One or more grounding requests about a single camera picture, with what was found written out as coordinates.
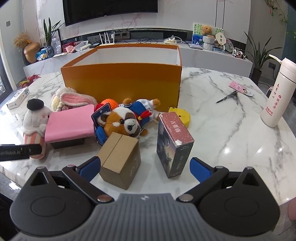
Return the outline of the white plush with black hat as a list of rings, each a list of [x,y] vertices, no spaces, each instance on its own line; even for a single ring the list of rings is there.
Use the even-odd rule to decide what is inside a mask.
[[[30,158],[42,159],[46,154],[45,131],[52,111],[36,98],[28,100],[27,109],[23,120],[23,143],[40,144],[41,154],[31,155]]]

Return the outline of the brown cardboard box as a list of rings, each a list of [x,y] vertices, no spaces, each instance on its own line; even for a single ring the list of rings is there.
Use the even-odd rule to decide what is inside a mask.
[[[112,133],[98,152],[101,178],[127,190],[141,163],[138,139]]]

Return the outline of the dark illustrated book box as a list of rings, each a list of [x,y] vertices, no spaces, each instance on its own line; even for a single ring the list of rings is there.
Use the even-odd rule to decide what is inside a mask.
[[[175,112],[159,115],[157,154],[166,176],[182,174],[194,139]]]

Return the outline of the pink foam block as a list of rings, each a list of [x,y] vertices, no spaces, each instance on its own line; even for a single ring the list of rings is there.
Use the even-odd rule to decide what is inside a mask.
[[[93,113],[93,104],[51,113],[45,131],[45,142],[55,143],[93,137]]]

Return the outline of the brown white plush dog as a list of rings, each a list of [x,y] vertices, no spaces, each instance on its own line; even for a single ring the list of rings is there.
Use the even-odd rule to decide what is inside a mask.
[[[112,133],[138,138],[147,135],[144,128],[150,121],[159,120],[159,112],[156,110],[161,105],[159,99],[138,99],[132,101],[130,98],[123,100],[119,107],[103,114],[99,119],[99,127],[109,137]]]

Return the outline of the orange crochet ball toy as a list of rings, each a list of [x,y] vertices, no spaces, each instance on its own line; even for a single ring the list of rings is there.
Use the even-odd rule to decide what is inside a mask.
[[[108,99],[105,99],[102,102],[98,103],[95,106],[94,111],[97,111],[99,108],[101,108],[102,106],[104,106],[107,103],[110,105],[111,110],[114,110],[115,108],[119,107],[119,104],[115,100],[108,98]]]

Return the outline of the crochet bunny doll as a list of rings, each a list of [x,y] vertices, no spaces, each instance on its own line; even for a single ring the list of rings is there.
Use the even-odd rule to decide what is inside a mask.
[[[89,95],[79,94],[75,89],[69,87],[58,89],[51,99],[52,111],[63,111],[89,104],[96,106],[96,99]]]

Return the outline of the black box under pink foam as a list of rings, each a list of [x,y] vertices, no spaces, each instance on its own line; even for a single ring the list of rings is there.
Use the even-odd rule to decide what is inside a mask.
[[[51,143],[51,145],[54,149],[61,149],[61,148],[67,148],[67,147],[72,147],[77,145],[83,145],[84,143],[85,143],[85,138],[77,138],[74,140],[53,142]]]

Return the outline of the white small carton box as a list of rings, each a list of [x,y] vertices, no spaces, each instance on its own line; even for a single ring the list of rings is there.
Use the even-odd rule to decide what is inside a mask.
[[[7,108],[9,110],[18,108],[29,93],[30,91],[28,87],[18,90],[15,95],[6,103]]]

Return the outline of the red feather toy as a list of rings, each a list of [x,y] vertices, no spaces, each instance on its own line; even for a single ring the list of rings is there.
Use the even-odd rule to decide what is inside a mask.
[[[30,86],[35,80],[37,80],[37,79],[39,79],[39,78],[41,78],[40,75],[38,75],[38,74],[34,74],[34,75],[32,75],[32,76],[29,76],[29,77],[26,78],[25,80],[21,81],[21,82],[19,83],[19,86],[20,86],[21,88],[28,87],[28,86]]]

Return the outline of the black scissors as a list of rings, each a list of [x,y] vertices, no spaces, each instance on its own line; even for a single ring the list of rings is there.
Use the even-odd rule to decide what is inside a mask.
[[[216,103],[221,103],[229,98],[233,98],[233,97],[236,97],[237,96],[237,91],[234,91],[232,93],[230,93],[229,95],[223,97],[221,100],[217,101]]]

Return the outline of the pink card package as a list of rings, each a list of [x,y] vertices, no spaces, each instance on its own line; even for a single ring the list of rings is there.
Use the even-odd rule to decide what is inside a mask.
[[[239,92],[241,94],[246,95],[246,96],[249,96],[249,97],[252,97],[253,96],[253,94],[248,89],[246,89],[246,87],[240,85],[236,81],[232,81],[229,84],[229,87],[232,88],[232,89],[234,89],[234,90],[236,90],[237,92]]]

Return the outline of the white thermos bottle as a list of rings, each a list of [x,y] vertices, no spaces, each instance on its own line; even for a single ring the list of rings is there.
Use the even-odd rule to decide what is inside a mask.
[[[280,60],[271,54],[269,57],[280,63],[280,70],[260,117],[267,126],[274,128],[280,121],[295,91],[296,64],[288,58]]]

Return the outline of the gold vase with dried flowers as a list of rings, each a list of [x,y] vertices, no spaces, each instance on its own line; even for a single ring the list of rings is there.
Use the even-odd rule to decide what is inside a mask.
[[[22,32],[16,36],[14,46],[23,51],[23,55],[30,64],[37,61],[35,55],[41,50],[41,44],[39,42],[32,42],[27,32]]]

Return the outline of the white tv console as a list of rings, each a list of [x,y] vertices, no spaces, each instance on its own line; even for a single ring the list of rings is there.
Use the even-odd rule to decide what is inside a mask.
[[[162,63],[181,64],[183,67],[197,67],[216,70],[230,74],[248,77],[252,62],[235,58],[231,54],[208,50],[192,49],[188,45],[180,45],[180,52],[175,50],[156,49],[156,44],[146,44],[145,47],[119,47],[100,50],[91,57],[90,63]],[[60,55],[43,61],[37,61],[23,68],[25,76],[44,75],[59,72],[61,67],[75,58],[89,52],[90,49],[66,55]]]

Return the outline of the large orange storage box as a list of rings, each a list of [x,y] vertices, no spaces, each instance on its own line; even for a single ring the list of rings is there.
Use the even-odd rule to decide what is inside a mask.
[[[145,47],[146,44],[114,44],[119,47]],[[99,46],[61,67],[66,87],[80,94],[93,96],[97,102],[110,98],[122,103],[125,98],[160,100],[158,111],[177,107],[180,96],[181,64],[162,63],[90,63],[100,50],[116,49]],[[175,50],[177,45],[156,44],[156,49]]]

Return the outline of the green leaf plant in vase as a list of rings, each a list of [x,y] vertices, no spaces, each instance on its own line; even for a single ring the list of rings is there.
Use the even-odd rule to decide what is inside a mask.
[[[54,48],[52,47],[52,38],[55,35],[55,33],[62,27],[63,23],[61,21],[56,22],[52,25],[51,19],[48,18],[48,23],[46,23],[46,20],[43,19],[43,30],[44,30],[44,36],[46,40],[46,52],[48,58],[52,58],[54,56]]]

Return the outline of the potted green plant right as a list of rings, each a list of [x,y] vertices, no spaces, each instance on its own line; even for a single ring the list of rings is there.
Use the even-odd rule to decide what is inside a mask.
[[[267,49],[267,45],[269,44],[269,42],[271,41],[272,37],[270,36],[269,39],[266,41],[266,43],[264,44],[263,47],[261,47],[260,42],[258,42],[258,44],[255,43],[254,38],[252,37],[252,35],[250,33],[246,33],[244,32],[245,36],[247,37],[247,40],[250,42],[250,45],[252,47],[252,51],[247,51],[252,59],[253,59],[253,71],[252,71],[252,75],[251,75],[251,80],[258,85],[259,83],[259,79],[261,77],[262,74],[262,67],[264,65],[264,63],[267,60],[270,60],[271,57],[269,56],[269,53],[273,50],[276,49],[281,49],[281,47],[274,47],[271,49]]]

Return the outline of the white wifi router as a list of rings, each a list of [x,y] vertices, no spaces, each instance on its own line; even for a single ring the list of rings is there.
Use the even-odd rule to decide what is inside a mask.
[[[115,44],[115,33],[112,33],[111,35],[107,32],[104,32],[103,34],[99,34],[99,41],[100,45],[106,46],[106,45],[114,45]]]

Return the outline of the teddy bear on cups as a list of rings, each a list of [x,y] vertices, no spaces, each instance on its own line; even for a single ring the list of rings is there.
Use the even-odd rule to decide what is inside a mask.
[[[212,28],[208,25],[202,26],[203,49],[212,51],[215,37],[212,35]]]

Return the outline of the painted picture board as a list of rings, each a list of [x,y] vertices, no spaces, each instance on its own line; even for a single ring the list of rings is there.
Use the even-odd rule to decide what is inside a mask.
[[[193,23],[192,44],[203,45],[203,36],[211,36],[215,38],[217,33],[224,33],[224,29]]]

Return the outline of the white power strip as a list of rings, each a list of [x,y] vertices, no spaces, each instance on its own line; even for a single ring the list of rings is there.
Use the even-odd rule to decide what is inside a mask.
[[[181,45],[181,44],[185,44],[186,42],[184,42],[181,38],[177,37],[177,36],[171,36],[170,38],[166,38],[163,40],[163,44],[166,45]]]

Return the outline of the black television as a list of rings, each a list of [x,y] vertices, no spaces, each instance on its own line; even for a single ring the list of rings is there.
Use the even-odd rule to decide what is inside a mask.
[[[155,0],[68,0],[63,1],[65,25],[73,25],[104,16],[134,13],[157,13]]]

